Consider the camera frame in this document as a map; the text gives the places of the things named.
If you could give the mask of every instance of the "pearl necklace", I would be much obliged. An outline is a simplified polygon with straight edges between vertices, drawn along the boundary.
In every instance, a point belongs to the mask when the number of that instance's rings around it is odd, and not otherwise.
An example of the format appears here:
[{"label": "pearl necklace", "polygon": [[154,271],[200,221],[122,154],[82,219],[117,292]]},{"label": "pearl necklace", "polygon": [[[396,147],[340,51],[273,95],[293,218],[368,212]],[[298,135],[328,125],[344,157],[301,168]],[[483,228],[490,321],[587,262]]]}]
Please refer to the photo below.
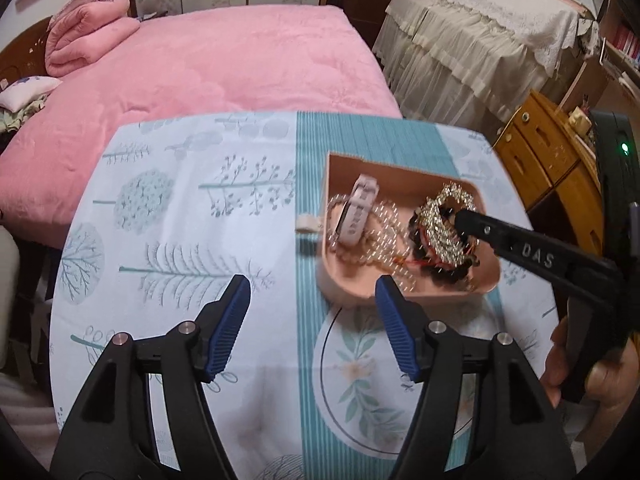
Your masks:
[{"label": "pearl necklace", "polygon": [[[332,197],[327,205],[327,218],[335,206],[347,203],[349,198],[346,194]],[[338,233],[327,225],[326,240],[329,249],[348,264],[379,264],[391,272],[391,276],[404,292],[411,292],[415,288],[415,276],[403,265],[411,254],[411,244],[407,228],[398,217],[396,204],[389,200],[376,202],[369,215],[378,221],[382,229],[365,229],[358,244],[349,250],[338,243]],[[398,247],[398,238],[401,240],[401,246],[404,246],[403,250]]]}]

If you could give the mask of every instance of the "wooden drawer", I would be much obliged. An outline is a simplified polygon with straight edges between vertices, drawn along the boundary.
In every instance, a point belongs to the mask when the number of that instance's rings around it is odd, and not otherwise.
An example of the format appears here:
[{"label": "wooden drawer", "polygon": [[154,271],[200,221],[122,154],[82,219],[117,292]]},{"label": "wooden drawer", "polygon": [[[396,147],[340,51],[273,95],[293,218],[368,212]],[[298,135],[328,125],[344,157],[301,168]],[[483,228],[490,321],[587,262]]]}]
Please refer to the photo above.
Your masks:
[{"label": "wooden drawer", "polygon": [[578,160],[569,140],[532,96],[513,118],[553,184],[556,184]]},{"label": "wooden drawer", "polygon": [[602,197],[589,176],[579,164],[556,188],[562,205],[574,229],[581,249],[602,254],[604,216]]},{"label": "wooden drawer", "polygon": [[549,189],[551,183],[531,148],[513,126],[509,126],[495,151],[518,190],[525,209],[534,205]]}]

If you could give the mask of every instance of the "wooden cabinet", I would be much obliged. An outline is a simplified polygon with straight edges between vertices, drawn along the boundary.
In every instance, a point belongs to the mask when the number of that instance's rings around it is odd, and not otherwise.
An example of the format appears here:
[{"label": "wooden cabinet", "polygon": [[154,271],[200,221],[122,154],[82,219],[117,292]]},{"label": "wooden cabinet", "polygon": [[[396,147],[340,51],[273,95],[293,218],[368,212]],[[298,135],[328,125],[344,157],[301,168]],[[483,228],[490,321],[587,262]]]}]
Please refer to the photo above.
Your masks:
[{"label": "wooden cabinet", "polygon": [[505,127],[495,151],[531,213],[543,202],[561,203],[573,241],[585,251],[602,252],[602,197],[593,157],[575,139],[567,115],[533,91]]}]

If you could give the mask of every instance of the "wooden nightstand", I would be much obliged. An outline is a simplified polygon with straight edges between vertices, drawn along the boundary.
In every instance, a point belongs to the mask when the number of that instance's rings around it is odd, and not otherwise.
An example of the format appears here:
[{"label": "wooden nightstand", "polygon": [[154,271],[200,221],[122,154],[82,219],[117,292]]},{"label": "wooden nightstand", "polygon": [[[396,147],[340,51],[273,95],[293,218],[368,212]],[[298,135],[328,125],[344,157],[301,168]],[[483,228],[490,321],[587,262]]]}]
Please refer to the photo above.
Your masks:
[{"label": "wooden nightstand", "polygon": [[537,231],[602,253],[602,196],[591,154],[567,125],[567,114],[532,91],[495,151]]}]

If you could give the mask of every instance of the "metal screw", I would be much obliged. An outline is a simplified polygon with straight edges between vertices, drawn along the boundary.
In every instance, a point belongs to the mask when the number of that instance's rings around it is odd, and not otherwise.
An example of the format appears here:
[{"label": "metal screw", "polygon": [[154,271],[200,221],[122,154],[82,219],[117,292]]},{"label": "metal screw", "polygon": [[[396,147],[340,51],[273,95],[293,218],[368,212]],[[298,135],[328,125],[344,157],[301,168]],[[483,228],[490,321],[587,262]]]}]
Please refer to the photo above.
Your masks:
[{"label": "metal screw", "polygon": [[111,342],[114,345],[124,345],[124,343],[126,343],[129,340],[129,334],[127,334],[126,332],[118,332],[116,335],[114,335],[111,338]]},{"label": "metal screw", "polygon": [[196,330],[196,324],[193,321],[183,321],[178,325],[178,332],[181,334],[190,334]]},{"label": "metal screw", "polygon": [[507,334],[506,332],[500,332],[497,339],[498,343],[504,346],[508,346],[513,343],[513,337],[511,336],[511,334]]},{"label": "metal screw", "polygon": [[429,323],[429,330],[431,330],[434,334],[442,334],[447,329],[447,325],[445,325],[441,321],[431,321]]}]

